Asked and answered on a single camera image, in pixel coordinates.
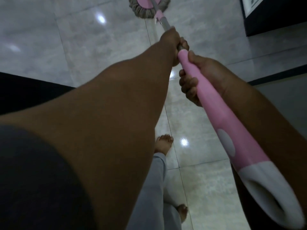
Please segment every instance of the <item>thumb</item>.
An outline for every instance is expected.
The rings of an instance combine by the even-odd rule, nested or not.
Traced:
[[[188,59],[191,63],[193,63],[194,65],[196,65],[197,67],[201,67],[205,61],[205,58],[204,57],[201,57],[199,55],[195,55],[195,53],[190,50],[188,52]]]

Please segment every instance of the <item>gray pants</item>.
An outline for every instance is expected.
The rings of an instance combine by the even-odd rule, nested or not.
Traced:
[[[155,153],[148,175],[134,206],[126,230],[181,230],[181,220],[173,205],[163,203],[166,158]]]

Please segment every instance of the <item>pink mop handle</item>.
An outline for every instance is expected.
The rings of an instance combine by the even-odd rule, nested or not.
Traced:
[[[197,96],[236,171],[252,164],[270,161],[199,68],[189,62],[188,51],[180,50],[178,58],[186,74],[198,79]]]

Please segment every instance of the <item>mop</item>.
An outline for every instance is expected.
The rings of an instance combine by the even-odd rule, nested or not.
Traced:
[[[129,0],[129,3],[136,16],[157,19],[165,31],[170,29],[163,15],[170,0]],[[198,67],[189,62],[188,51],[181,45],[178,47],[178,59],[186,74],[197,77],[197,96],[230,162],[251,196],[280,226],[288,229],[303,228],[305,217],[301,206],[278,168]]]

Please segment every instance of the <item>person's left foot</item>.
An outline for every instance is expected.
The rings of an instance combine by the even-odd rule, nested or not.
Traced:
[[[184,204],[181,204],[178,207],[176,207],[176,210],[180,215],[181,223],[183,223],[188,215],[188,207]]]
[[[166,156],[168,151],[172,147],[173,141],[174,138],[170,135],[159,136],[154,145],[154,153],[161,152]]]

